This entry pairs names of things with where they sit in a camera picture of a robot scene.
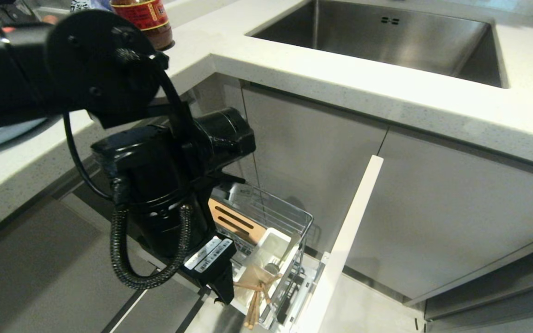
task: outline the wire basket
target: wire basket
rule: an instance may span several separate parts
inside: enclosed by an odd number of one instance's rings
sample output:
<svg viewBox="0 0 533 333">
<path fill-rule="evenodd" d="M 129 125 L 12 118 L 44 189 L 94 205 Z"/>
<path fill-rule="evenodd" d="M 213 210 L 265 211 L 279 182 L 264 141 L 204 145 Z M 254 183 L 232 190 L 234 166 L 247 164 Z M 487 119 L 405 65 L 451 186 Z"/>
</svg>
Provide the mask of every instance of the wire basket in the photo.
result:
<svg viewBox="0 0 533 333">
<path fill-rule="evenodd" d="M 314 218 L 310 213 L 281 200 L 281 198 L 248 184 L 228 183 L 221 185 L 213 190 L 211 198 L 231 207 L 264 228 L 279 230 L 291 238 L 291 246 L 299 245 L 299 250 L 295 253 L 292 264 L 283 273 L 282 283 L 279 283 L 271 297 L 271 306 L 266 308 L 260 316 L 260 324 L 269 329 L 279 313 L 281 305 L 283 305 L 285 295 L 290 291 L 292 284 L 289 281 L 294 278 L 294 274 L 302 266 L 305 235 Z M 238 253 L 233 257 L 232 264 L 235 271 L 239 270 L 243 260 L 251 255 L 254 245 L 220 225 L 216 225 L 216 227 L 220 233 L 234 240 Z"/>
</svg>

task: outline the sticker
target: sticker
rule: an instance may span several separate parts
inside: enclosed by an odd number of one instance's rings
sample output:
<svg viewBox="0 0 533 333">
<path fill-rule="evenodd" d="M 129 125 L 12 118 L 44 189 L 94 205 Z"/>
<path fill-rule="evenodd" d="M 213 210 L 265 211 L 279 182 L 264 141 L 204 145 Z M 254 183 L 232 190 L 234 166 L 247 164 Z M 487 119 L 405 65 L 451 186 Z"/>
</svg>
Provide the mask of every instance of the sticker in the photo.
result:
<svg viewBox="0 0 533 333">
<path fill-rule="evenodd" d="M 207 255 L 207 257 L 197 267 L 194 268 L 199 273 L 204 272 L 209 266 L 230 246 L 232 241 L 229 238 L 222 240 L 219 245 Z"/>
<path fill-rule="evenodd" d="M 112 5 L 114 12 L 127 19 L 142 31 L 167 25 L 167 14 L 161 0 L 150 0 L 139 4 Z"/>
<path fill-rule="evenodd" d="M 201 262 L 201 260 L 205 259 L 205 257 L 207 257 L 207 255 L 211 251 L 213 251 L 213 249 L 216 248 L 221 241 L 222 240 L 220 240 L 219 237 L 213 236 L 213 239 L 207 242 L 207 244 L 205 244 L 202 249 L 198 250 L 197 253 L 193 254 L 192 257 L 186 260 L 186 263 L 184 263 L 184 267 L 188 268 L 189 270 L 192 270 L 196 265 Z"/>
</svg>

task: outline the kitchen floor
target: kitchen floor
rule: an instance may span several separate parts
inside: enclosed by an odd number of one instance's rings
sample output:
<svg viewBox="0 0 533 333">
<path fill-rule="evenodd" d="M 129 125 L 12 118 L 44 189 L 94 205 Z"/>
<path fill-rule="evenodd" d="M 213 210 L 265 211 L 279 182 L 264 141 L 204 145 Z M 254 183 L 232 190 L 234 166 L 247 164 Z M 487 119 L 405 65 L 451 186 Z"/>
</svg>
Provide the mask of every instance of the kitchen floor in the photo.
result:
<svg viewBox="0 0 533 333">
<path fill-rule="evenodd" d="M 419 322 L 417 329 L 415 318 Z M 209 297 L 186 333 L 241 332 L 243 314 L 228 306 L 213 304 Z M 423 313 L 379 293 L 343 274 L 336 286 L 320 333 L 414 333 L 423 332 Z M 253 333 L 267 333 L 258 327 Z"/>
</svg>

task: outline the robotic arm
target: robotic arm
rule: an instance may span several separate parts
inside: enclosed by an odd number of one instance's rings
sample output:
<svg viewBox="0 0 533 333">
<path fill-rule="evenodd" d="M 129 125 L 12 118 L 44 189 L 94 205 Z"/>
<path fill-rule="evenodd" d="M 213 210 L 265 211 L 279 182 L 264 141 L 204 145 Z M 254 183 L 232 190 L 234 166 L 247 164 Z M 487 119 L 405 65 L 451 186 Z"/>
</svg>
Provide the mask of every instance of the robotic arm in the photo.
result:
<svg viewBox="0 0 533 333">
<path fill-rule="evenodd" d="M 116 207 L 112 267 L 134 289 L 159 286 L 180 270 L 229 303 L 235 247 L 216 233 L 207 201 L 216 185 L 243 182 L 221 170 L 255 150 L 254 133 L 233 108 L 193 118 L 167 65 L 141 31 L 110 12 L 74 13 L 57 26 L 0 28 L 0 126 L 81 109 L 104 128 L 167 115 L 169 128 L 137 127 L 92 145 Z M 160 87 L 169 103 L 150 104 Z M 139 227 L 138 241 L 167 264 L 164 270 L 146 277 L 133 271 L 128 223 Z"/>
</svg>

